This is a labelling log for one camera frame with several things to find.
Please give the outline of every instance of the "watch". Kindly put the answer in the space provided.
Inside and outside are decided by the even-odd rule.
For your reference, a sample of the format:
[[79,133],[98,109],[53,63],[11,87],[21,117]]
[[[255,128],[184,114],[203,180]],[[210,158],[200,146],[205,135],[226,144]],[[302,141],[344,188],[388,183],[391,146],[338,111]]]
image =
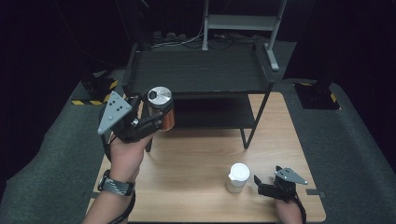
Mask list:
[[134,183],[122,183],[109,177],[110,170],[106,170],[98,184],[98,190],[129,196],[134,193]]

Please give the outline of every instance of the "white metal stand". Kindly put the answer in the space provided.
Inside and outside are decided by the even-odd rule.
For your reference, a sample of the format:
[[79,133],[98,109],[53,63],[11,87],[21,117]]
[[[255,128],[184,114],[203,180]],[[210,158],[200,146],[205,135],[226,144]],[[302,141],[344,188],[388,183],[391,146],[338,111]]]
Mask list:
[[265,51],[273,71],[279,70],[273,52],[276,34],[282,21],[283,11],[287,0],[281,0],[279,11],[276,16],[235,16],[235,15],[214,15],[209,14],[209,0],[205,0],[205,20],[204,20],[204,43],[202,50],[208,50],[207,33],[209,29],[231,29],[231,30],[261,30],[271,31],[268,44],[265,44]]

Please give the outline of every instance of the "white container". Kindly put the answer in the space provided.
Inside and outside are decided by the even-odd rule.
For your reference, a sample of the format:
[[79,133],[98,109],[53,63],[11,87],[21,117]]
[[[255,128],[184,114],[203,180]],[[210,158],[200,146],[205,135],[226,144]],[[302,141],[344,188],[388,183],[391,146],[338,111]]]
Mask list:
[[250,171],[244,163],[236,163],[231,167],[228,180],[225,183],[230,193],[239,193],[248,181]]

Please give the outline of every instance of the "wooden table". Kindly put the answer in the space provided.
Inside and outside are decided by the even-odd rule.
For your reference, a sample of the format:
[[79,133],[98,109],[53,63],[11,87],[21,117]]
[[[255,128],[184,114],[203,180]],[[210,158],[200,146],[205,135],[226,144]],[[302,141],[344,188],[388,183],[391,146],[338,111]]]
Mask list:
[[[249,97],[257,113],[262,96]],[[253,175],[271,184],[277,165],[289,166],[308,181],[307,186],[297,184],[307,221],[324,221],[319,196],[306,193],[316,189],[315,182],[280,93],[271,93],[255,134],[244,149],[239,130],[158,132],[136,179],[136,204],[129,221],[276,222],[274,199],[257,193]],[[225,182],[236,162],[247,165],[250,178],[241,193],[232,194]],[[97,182],[109,167],[104,157]]]

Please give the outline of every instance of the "can lid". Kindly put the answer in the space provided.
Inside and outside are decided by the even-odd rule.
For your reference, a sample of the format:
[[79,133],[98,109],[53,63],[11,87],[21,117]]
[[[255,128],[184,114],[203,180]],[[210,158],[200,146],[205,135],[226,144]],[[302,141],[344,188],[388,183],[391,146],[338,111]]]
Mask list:
[[236,163],[231,167],[230,178],[232,180],[246,181],[250,176],[250,171],[244,163]]
[[164,105],[172,99],[172,92],[166,87],[155,87],[148,92],[148,100],[153,105]]

